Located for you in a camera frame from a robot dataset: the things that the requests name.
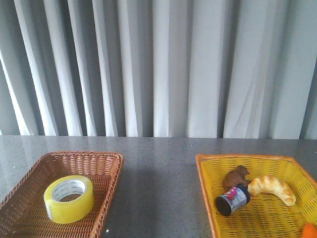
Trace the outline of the yellow packing tape roll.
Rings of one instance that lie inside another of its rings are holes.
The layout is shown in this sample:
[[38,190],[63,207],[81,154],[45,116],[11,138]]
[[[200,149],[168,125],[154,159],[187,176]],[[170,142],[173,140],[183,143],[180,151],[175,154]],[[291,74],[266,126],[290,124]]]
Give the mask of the yellow packing tape roll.
[[44,192],[48,218],[68,224],[84,218],[94,206],[92,182],[85,176],[72,175],[57,179]]

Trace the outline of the brown toy bear figurine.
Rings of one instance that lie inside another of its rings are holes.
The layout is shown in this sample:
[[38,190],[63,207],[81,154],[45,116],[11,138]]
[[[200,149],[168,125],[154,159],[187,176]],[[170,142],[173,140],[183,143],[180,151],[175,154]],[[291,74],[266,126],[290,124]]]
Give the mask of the brown toy bear figurine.
[[224,178],[223,181],[223,188],[226,191],[229,191],[232,187],[237,186],[238,184],[241,184],[243,186],[248,186],[248,184],[251,182],[250,180],[246,180],[245,176],[249,175],[247,168],[239,165],[234,170],[230,171]]

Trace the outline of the grey pleated curtain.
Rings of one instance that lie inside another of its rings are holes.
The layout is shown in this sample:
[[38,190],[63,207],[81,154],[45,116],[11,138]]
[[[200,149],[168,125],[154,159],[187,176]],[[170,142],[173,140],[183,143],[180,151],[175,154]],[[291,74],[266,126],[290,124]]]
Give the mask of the grey pleated curtain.
[[2,135],[316,139],[314,0],[3,0]]

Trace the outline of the small labelled dark jar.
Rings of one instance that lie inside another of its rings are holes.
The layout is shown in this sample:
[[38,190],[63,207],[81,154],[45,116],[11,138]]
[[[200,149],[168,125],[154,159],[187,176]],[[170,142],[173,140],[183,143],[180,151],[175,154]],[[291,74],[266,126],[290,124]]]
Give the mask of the small labelled dark jar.
[[225,194],[218,196],[214,202],[220,214],[230,216],[250,202],[250,194],[245,186],[238,184]]

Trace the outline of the toy croissant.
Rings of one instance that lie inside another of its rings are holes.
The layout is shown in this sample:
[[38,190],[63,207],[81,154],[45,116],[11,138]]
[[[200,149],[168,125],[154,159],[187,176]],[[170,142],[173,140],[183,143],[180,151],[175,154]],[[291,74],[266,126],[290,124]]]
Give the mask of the toy croissant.
[[290,186],[273,175],[265,175],[253,179],[248,185],[248,192],[251,195],[260,193],[273,194],[281,199],[286,206],[293,206],[296,203],[296,196]]

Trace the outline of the yellow plastic woven basket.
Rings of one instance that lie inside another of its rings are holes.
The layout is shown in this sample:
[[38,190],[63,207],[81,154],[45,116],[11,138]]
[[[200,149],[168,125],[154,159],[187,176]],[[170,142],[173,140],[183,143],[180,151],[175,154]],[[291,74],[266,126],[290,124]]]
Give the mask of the yellow plastic woven basket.
[[[317,223],[317,183],[292,157],[199,154],[196,163],[214,238],[300,238],[306,223]],[[230,216],[220,214],[214,200],[225,193],[225,175],[238,165],[249,171],[247,180],[274,175],[286,182],[296,204],[288,207],[277,196],[260,193]]]

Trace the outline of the brown wicker basket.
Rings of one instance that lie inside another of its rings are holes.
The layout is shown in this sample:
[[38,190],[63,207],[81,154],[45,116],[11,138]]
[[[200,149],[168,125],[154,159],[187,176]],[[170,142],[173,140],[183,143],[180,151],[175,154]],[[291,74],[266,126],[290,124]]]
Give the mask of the brown wicker basket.
[[45,154],[1,202],[1,237],[101,237],[123,163],[111,152]]

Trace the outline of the orange fruit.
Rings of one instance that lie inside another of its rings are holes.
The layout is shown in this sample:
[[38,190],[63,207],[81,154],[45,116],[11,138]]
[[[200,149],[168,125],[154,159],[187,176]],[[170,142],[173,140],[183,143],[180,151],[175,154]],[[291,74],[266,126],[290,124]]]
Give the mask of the orange fruit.
[[313,223],[306,223],[304,225],[302,238],[317,238],[317,229]]

